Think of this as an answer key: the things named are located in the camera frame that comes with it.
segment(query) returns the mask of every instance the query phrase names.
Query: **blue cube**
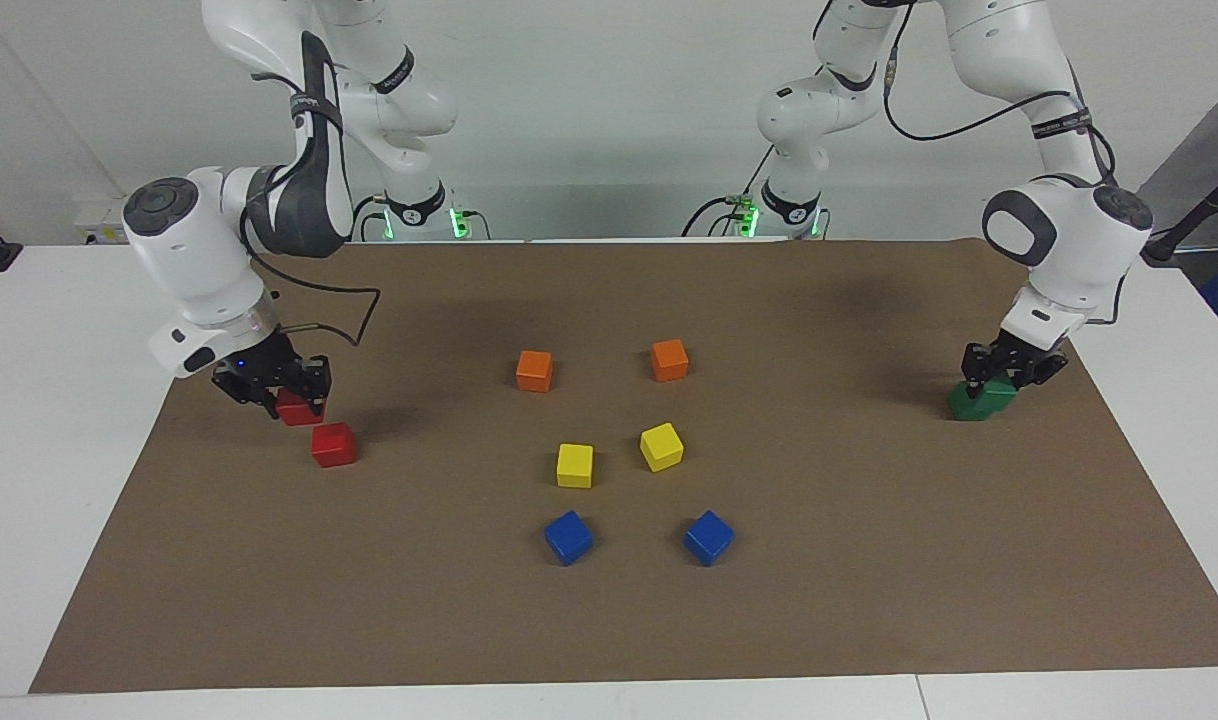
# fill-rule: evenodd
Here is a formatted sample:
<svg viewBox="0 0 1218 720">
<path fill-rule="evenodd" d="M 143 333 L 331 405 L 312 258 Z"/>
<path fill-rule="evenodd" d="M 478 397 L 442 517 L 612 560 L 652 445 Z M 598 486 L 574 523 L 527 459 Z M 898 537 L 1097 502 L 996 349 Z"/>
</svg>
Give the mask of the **blue cube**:
<svg viewBox="0 0 1218 720">
<path fill-rule="evenodd" d="M 557 521 L 546 528 L 546 543 L 560 565 L 569 566 L 586 556 L 591 549 L 591 529 L 579 518 L 577 512 L 565 512 Z"/>
<path fill-rule="evenodd" d="M 733 529 L 725 525 L 720 515 L 710 510 L 704 512 L 685 534 L 685 547 L 708 568 L 730 549 L 732 542 Z"/>
</svg>

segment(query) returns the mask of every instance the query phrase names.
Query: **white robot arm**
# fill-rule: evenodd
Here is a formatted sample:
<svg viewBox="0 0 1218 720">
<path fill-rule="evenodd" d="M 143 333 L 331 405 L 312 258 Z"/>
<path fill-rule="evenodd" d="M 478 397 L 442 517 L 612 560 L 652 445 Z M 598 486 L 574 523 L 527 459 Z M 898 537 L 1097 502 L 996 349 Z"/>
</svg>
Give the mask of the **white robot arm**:
<svg viewBox="0 0 1218 720">
<path fill-rule="evenodd" d="M 910 17 L 916 1 L 829 1 L 815 33 L 823 60 L 818 76 L 789 83 L 761 102 L 761 132 L 777 147 L 756 199 L 765 210 L 765 231 L 809 236 L 827 169 L 821 141 L 873 117 L 882 100 L 888 108 L 896 55 L 878 83 L 879 48 L 896 9 L 907 6 Z M 970 397 L 978 397 L 993 378 L 1005 375 L 1023 387 L 1047 383 L 1066 365 L 1062 342 L 1110 303 L 1153 221 L 1139 196 L 1116 186 L 1111 168 L 1097 156 L 1094 136 L 1101 135 L 1044 0 L 938 2 L 965 85 L 1028 115 L 1045 168 L 1043 177 L 993 197 L 984 213 L 988 242 L 1028 266 L 1030 279 L 996 342 L 966 350 L 967 389 Z M 888 117 L 893 122 L 893 115 Z M 914 140 L 943 138 L 898 130 Z"/>
<path fill-rule="evenodd" d="M 448 132 L 457 110 L 414 72 L 385 0 L 205 0 L 202 9 L 222 50 L 255 79 L 292 90 L 297 160 L 290 167 L 202 168 L 149 183 L 125 201 L 125 231 L 139 259 L 181 312 L 149 345 L 179 378 L 216 365 L 217 386 L 272 418 L 280 387 L 318 413 L 330 391 L 329 359 L 294 351 L 269 292 L 248 268 L 253 241 L 326 258 L 350 240 L 343 132 L 380 161 L 384 201 L 403 210 L 403 223 L 448 228 L 440 211 L 452 208 L 449 191 L 418 138 Z M 348 67 L 335 63 L 324 37 L 343 50 Z"/>
</svg>

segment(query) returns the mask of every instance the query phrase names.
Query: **electrical outlet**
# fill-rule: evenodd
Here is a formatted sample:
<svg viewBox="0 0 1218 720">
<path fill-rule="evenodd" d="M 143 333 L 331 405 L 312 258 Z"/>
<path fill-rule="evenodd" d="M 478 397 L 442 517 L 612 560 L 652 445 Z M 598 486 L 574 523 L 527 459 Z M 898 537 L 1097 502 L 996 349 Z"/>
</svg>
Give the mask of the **electrical outlet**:
<svg viewBox="0 0 1218 720">
<path fill-rule="evenodd" d="M 80 203 L 76 214 L 77 240 L 82 245 L 124 245 L 129 242 L 121 205 L 124 200 L 93 200 Z"/>
</svg>

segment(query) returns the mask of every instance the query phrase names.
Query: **white table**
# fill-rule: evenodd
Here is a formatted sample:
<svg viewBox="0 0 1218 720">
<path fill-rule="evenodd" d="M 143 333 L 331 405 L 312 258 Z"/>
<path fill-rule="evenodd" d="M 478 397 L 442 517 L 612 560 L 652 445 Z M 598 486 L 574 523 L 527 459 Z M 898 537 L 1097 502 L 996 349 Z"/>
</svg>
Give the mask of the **white table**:
<svg viewBox="0 0 1218 720">
<path fill-rule="evenodd" d="M 1139 266 L 1124 307 L 1075 347 L 1218 591 L 1218 322 L 1177 270 Z M 125 247 L 0 275 L 0 720 L 1218 719 L 1218 669 L 23 697 L 164 402 L 171 313 Z"/>
</svg>

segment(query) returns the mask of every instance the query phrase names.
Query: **yellow cube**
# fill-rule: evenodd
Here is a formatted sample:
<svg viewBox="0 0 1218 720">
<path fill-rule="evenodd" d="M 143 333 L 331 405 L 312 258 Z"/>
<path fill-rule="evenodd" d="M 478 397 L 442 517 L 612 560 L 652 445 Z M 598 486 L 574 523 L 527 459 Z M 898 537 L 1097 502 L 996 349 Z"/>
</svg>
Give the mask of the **yellow cube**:
<svg viewBox="0 0 1218 720">
<path fill-rule="evenodd" d="M 639 451 L 646 456 L 646 462 L 649 462 L 649 469 L 655 473 L 674 468 L 685 459 L 685 443 L 681 442 L 676 426 L 670 423 L 642 432 Z"/>
<path fill-rule="evenodd" d="M 591 489 L 591 465 L 596 448 L 590 445 L 563 445 L 555 461 L 555 484 L 563 489 Z"/>
</svg>

